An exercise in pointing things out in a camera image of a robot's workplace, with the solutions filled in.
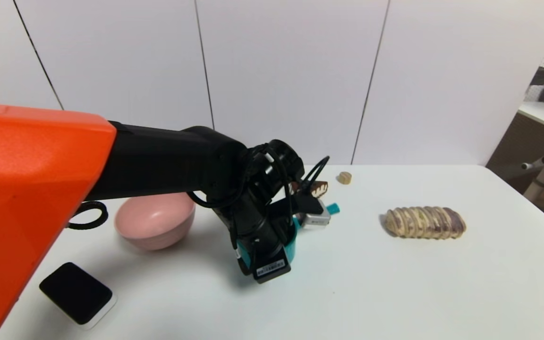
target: orange robot arm segment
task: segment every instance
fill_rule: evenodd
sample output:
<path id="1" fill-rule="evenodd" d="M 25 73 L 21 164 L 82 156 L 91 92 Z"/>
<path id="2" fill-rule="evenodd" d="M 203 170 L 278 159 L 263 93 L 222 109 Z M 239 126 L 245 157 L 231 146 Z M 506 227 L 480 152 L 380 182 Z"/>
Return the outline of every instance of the orange robot arm segment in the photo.
<path id="1" fill-rule="evenodd" d="M 116 132 L 93 114 L 0 105 L 0 326 L 98 180 Z"/>

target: pink bowl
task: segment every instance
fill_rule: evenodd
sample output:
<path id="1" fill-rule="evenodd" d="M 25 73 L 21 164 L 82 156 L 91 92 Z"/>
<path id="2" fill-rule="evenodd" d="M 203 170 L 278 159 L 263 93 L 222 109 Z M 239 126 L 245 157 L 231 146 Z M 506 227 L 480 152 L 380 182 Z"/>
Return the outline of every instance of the pink bowl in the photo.
<path id="1" fill-rule="evenodd" d="M 145 250 L 169 247 L 188 234 L 195 217 L 195 203 L 185 192 L 132 197 L 115 217 L 117 232 Z"/>

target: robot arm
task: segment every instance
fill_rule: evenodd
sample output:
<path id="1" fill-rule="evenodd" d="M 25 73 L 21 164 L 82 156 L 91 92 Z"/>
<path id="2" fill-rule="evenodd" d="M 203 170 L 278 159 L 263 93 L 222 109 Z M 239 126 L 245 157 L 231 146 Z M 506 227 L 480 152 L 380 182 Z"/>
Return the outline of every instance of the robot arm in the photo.
<path id="1" fill-rule="evenodd" d="M 0 326 L 86 200 L 188 192 L 227 226 L 244 274 L 265 282 L 289 272 L 292 215 L 323 211 L 307 191 L 289 195 L 303 174 L 300 157 L 278 140 L 248 149 L 207 127 L 168 131 L 0 105 Z M 283 187 L 287 198 L 271 204 Z"/>

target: teal object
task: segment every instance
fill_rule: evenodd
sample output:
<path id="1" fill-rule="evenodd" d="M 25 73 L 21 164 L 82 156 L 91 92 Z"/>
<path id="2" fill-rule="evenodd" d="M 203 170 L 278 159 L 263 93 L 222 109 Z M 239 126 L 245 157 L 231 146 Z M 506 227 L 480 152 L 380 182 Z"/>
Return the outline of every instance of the teal object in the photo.
<path id="1" fill-rule="evenodd" d="M 337 205 L 337 203 L 333 203 L 331 204 L 330 206 L 326 207 L 326 210 L 331 214 L 331 215 L 335 215 L 336 213 L 339 213 L 339 206 Z"/>
<path id="2" fill-rule="evenodd" d="M 299 231 L 302 228 L 302 225 L 299 224 L 299 221 L 293 217 L 293 222 L 295 223 L 295 228 L 297 231 Z M 289 263 L 293 262 L 293 258 L 295 257 L 295 241 L 298 238 L 298 233 L 296 232 L 293 236 L 293 239 L 289 242 L 288 245 L 285 246 L 285 254 L 287 254 L 287 259 L 289 259 Z M 247 268 L 251 267 L 251 258 L 249 257 L 249 254 L 247 253 L 247 250 L 240 245 L 240 242 L 236 244 L 238 246 L 240 257 L 245 262 L 245 265 Z"/>

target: black robot arm segment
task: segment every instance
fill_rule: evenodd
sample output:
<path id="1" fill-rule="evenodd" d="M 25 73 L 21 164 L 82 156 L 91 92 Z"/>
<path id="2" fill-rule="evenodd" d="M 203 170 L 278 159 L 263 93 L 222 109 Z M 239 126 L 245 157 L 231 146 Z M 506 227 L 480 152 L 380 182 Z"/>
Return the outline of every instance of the black robot arm segment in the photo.
<path id="1" fill-rule="evenodd" d="M 247 148 L 208 127 L 183 131 L 111 122 L 117 137 L 86 200 L 203 191 L 233 194 Z"/>
<path id="2" fill-rule="evenodd" d="M 304 175 L 304 163 L 289 145 L 272 140 L 247 149 L 208 127 L 169 131 L 111 123 L 117 137 L 86 200 L 188 192 L 227 226 L 233 248 L 242 251 L 238 262 L 245 275 L 261 283 L 291 270 L 285 247 L 297 232 L 293 214 L 323 208 L 309 191 L 289 193 L 289 184 L 301 183 Z M 271 203 L 283 187 L 285 198 Z M 203 191 L 207 200 L 193 191 Z M 261 270 L 278 263 L 283 265 Z"/>

